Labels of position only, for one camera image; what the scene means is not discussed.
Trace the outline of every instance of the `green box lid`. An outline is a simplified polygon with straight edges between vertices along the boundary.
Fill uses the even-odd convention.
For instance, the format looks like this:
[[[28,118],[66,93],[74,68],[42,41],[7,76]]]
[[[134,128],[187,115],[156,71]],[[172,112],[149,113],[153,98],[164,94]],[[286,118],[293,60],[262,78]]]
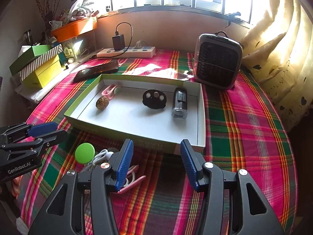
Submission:
[[[21,71],[27,64],[51,49],[50,45],[32,46],[10,66],[12,76]]]

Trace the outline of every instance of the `window frame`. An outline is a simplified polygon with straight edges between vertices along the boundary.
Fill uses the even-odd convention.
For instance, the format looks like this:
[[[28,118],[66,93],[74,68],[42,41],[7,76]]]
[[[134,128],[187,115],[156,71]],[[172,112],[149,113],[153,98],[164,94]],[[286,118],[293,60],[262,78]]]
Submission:
[[[124,9],[119,9],[119,10],[112,10],[106,13],[105,15],[103,15],[102,17],[115,15],[115,14],[128,13],[128,12],[137,12],[137,11],[184,11],[184,12],[191,12],[191,13],[202,14],[202,15],[207,15],[207,16],[213,16],[213,17],[220,18],[220,19],[227,20],[227,21],[230,20],[230,17],[228,15],[225,15],[225,0],[222,0],[222,10],[220,13],[206,10],[206,9],[195,8],[195,3],[196,3],[196,0],[192,0],[191,7],[185,7],[185,6],[178,6],[178,5],[165,5],[164,0],[161,0],[161,5],[137,6],[137,1],[134,0],[134,7],[124,8]],[[253,0],[251,0],[250,17],[249,17],[248,22],[243,21],[238,18],[233,18],[230,21],[232,23],[244,26],[246,28],[251,28],[250,22],[251,22],[251,16],[252,16],[252,8],[253,8]],[[112,0],[111,0],[111,9],[114,9]]]

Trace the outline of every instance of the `silver dot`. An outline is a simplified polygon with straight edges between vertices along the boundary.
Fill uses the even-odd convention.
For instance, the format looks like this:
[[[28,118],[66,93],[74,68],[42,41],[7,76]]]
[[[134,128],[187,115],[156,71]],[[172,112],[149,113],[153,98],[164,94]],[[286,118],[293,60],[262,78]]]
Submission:
[[[70,169],[66,174],[68,176],[73,176],[75,174],[75,171],[73,169]]]
[[[214,165],[213,165],[213,163],[207,162],[204,164],[204,166],[208,169],[211,169],[211,168],[213,168]]]
[[[102,163],[100,166],[102,169],[107,169],[110,167],[110,164],[109,163]]]
[[[245,169],[240,169],[239,174],[245,176],[248,174],[248,172]]]

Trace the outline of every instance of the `power adapter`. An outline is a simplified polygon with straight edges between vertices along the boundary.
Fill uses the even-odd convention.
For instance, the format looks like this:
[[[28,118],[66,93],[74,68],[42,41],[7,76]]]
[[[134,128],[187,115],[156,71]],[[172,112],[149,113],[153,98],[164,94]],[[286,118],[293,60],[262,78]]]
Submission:
[[[124,34],[119,35],[118,31],[115,32],[115,36],[112,37],[113,48],[115,51],[125,48]]]

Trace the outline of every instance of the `black oval object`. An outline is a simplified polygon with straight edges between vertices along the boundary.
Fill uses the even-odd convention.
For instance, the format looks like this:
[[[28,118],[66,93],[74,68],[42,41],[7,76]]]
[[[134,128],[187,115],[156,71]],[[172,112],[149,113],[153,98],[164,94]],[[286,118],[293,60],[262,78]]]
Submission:
[[[149,89],[142,96],[143,105],[153,110],[164,109],[166,105],[166,95],[156,89]]]

